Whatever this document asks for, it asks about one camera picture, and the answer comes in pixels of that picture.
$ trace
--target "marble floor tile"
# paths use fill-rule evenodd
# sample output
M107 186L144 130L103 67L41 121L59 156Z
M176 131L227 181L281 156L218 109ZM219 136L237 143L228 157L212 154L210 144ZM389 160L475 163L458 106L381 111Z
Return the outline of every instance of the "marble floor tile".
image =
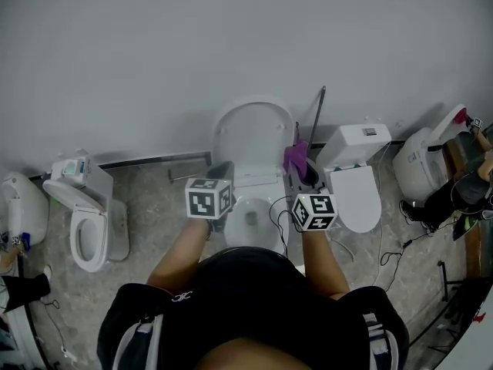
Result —
M387 288L394 274L397 258L379 267L379 252L399 251L402 244L424 233L419 224L407 225L398 209L401 191L392 169L392 158L397 152L391 146L380 164L382 219L367 234L356 234L340 226L330 231L330 237L340 241L354 253L354 261L335 241L331 243L352 288L375 283ZM376 155L371 165L378 177ZM205 162L153 163L108 170L115 180L114 197L128 209L130 255L123 262L107 262L95 274L84 272L72 259L69 246L70 212L50 199L49 230L45 241L34 247L25 261L25 273L35 275L50 264L53 269L52 293L47 300L56 299L45 308L30 304L32 317L42 347L51 363L60 362L62 368L71 368L60 351L61 341L46 312L58 325L65 345L78 361L78 370L100 368L96 356L99 326L119 287L127 282L145 282L162 255L169 249L186 222L183 196L186 180L168 181L168 169L173 176L196 173ZM290 232L288 254L295 265L303 264L299 234ZM206 244L204 257L226 247L224 237L213 234ZM464 241L452 241L451 227L438 231L433 237L423 237L408 247L401 259L394 283L388 296L397 312L406 322L411 338L417 335L443 306L441 302L441 275L439 260L447 263L451 278L465 277ZM407 368L421 368L422 356L428 354L419 346L411 349Z

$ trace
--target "black shirt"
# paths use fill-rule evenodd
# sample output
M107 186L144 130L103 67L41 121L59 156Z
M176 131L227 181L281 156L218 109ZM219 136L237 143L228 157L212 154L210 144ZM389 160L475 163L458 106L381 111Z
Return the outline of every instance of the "black shirt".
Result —
M98 356L103 369L111 369L123 333L162 313L158 368L195 368L215 347L251 338L311 368L368 369L363 314L374 312L380 323L387 322L398 342L406 343L407 330L380 288L364 289L335 301L316 294L279 254L229 249L202 262L180 295L142 284L121 287L102 324Z

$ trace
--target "toilet lid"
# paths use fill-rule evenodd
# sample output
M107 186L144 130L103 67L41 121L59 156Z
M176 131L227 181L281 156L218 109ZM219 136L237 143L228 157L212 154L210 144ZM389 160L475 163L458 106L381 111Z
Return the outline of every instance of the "toilet lid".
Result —
M371 166L330 173L337 212L352 231L366 233L381 217L382 205Z
M55 200L74 210L75 206L96 208L105 212L105 208L90 196L66 183L47 180L43 183L43 189Z
M107 220L104 215L76 210L70 223L70 249L82 269L97 271L106 259Z
M283 163L292 146L294 123L284 103L272 96L251 96L225 107L213 133L213 161L234 162L235 175L251 170L262 175Z

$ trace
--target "person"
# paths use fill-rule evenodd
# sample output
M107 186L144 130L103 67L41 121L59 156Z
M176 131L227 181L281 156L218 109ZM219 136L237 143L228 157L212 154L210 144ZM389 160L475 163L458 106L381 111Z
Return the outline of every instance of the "person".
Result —
M485 207L493 186L493 146L476 126L470 126L470 131L484 153L469 162L465 171L457 172L429 196L423 207L414 207L402 200L399 208L408 223L419 221L428 232L433 233L454 211L467 210L467 216ZM464 226L470 229L473 224L465 217Z
M404 322L383 289L350 291L325 232L302 233L303 275L258 247L200 261L211 228L189 219L146 284L118 290L98 336L104 370L404 367Z
M24 244L20 242L20 244L13 245L9 252L3 253L0 257L0 270L2 273L8 273L12 269L17 256L23 252ZM39 300L49 294L51 277L52 269L48 265L45 266L42 274L34 278L1 275L0 314Z

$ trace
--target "purple cleaning cloth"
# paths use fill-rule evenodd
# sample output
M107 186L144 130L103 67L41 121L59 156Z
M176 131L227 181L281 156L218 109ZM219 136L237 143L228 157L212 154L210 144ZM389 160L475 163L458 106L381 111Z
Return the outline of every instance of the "purple cleaning cloth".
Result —
M287 146L284 150L283 163L286 173L290 172L290 165L293 164L297 168L300 178L303 179L307 175L307 154L308 142L305 140L298 140L295 146Z

